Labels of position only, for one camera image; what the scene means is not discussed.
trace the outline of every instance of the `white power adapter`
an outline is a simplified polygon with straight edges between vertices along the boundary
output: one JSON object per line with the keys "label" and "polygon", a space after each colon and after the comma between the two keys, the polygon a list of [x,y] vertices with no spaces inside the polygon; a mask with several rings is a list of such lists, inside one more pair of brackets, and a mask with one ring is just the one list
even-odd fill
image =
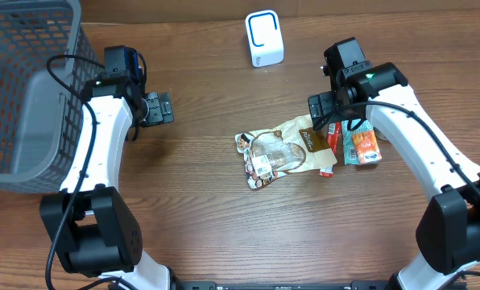
{"label": "white power adapter", "polygon": [[263,10],[247,15],[247,38],[250,56],[255,67],[283,61],[283,36],[278,15],[273,10]]}

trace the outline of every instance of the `wooden table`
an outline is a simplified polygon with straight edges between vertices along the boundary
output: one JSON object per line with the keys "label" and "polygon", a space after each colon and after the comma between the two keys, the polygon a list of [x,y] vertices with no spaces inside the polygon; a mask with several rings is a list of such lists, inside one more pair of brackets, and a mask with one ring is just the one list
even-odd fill
{"label": "wooden table", "polygon": [[[329,90],[323,51],[356,36],[373,64],[394,62],[448,137],[480,164],[480,10],[282,19],[285,60],[253,69],[243,21],[91,26],[97,54],[125,44],[148,63],[147,89],[172,92],[173,124],[123,150],[120,192],[144,250],[182,280],[325,283],[386,280],[418,252],[426,208],[389,143],[372,169],[339,165],[251,191],[234,135],[308,113]],[[0,288],[44,288],[50,240],[38,195],[0,192]],[[54,285],[78,288],[57,262]],[[480,279],[470,279],[471,288]]]}

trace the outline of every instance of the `gray plastic basket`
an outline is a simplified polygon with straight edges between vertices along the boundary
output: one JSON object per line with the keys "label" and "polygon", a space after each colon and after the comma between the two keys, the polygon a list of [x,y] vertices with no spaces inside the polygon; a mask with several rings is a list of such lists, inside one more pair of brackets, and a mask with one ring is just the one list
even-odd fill
{"label": "gray plastic basket", "polygon": [[[0,189],[56,192],[68,174],[82,106],[45,69],[63,53],[97,60],[78,1],[0,1]],[[81,60],[53,68],[76,91],[101,70]]]}

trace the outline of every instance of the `snack package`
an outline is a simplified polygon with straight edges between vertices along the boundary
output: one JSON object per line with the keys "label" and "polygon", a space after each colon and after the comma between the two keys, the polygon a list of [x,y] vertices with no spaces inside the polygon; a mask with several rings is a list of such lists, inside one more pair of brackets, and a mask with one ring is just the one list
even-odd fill
{"label": "snack package", "polygon": [[327,168],[337,162],[326,138],[312,130],[310,115],[299,116],[271,130],[234,136],[243,154],[247,184],[260,189],[292,173]]}
{"label": "snack package", "polygon": [[[361,120],[353,120],[355,127]],[[369,121],[365,121],[354,131],[347,130],[347,122],[342,121],[342,135],[344,136],[344,164],[376,164],[382,159],[374,129]]]}
{"label": "snack package", "polygon": [[[328,135],[326,140],[328,141],[329,146],[334,154],[337,154],[337,144],[338,139],[340,138],[341,123],[331,123],[328,126]],[[327,168],[321,168],[319,171],[320,176],[324,177],[333,177],[333,165]]]}

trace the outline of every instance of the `barcode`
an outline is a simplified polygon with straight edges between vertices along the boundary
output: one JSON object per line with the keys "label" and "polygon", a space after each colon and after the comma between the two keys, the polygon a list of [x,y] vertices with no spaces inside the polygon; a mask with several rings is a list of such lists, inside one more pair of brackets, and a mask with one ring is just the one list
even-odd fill
{"label": "barcode", "polygon": [[350,148],[350,159],[355,160],[356,159],[356,149]]}
{"label": "barcode", "polygon": [[328,134],[335,134],[335,123],[331,123],[328,126]]}

